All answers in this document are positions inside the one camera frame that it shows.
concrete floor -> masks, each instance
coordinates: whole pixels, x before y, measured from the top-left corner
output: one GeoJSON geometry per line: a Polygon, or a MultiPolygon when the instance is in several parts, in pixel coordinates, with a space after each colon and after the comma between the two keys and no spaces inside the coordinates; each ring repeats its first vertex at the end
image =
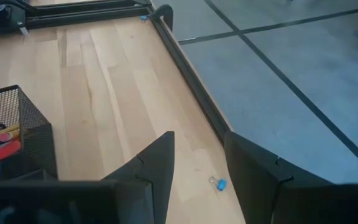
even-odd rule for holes
{"type": "Polygon", "coordinates": [[[155,1],[157,6],[173,6],[178,40],[212,35],[192,44],[184,41],[182,47],[235,132],[331,182],[358,182],[354,152],[358,150],[358,13],[336,15],[358,9],[358,1],[211,2],[218,12],[203,0],[155,1]],[[310,21],[258,30],[300,19],[310,21]],[[246,32],[248,44],[236,34],[213,37],[255,28],[259,32],[246,32]],[[344,144],[272,67],[288,77],[355,146],[344,144]]]}

blue clip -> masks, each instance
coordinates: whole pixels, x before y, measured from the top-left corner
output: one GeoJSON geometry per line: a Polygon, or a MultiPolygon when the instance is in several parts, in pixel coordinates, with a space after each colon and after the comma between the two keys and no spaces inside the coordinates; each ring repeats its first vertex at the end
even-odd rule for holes
{"type": "Polygon", "coordinates": [[[141,19],[142,22],[146,22],[147,16],[140,16],[140,19],[141,19]]]}
{"type": "Polygon", "coordinates": [[[215,179],[214,177],[210,177],[209,181],[216,186],[219,191],[223,191],[226,188],[227,181],[223,178],[219,180],[215,179]]]}

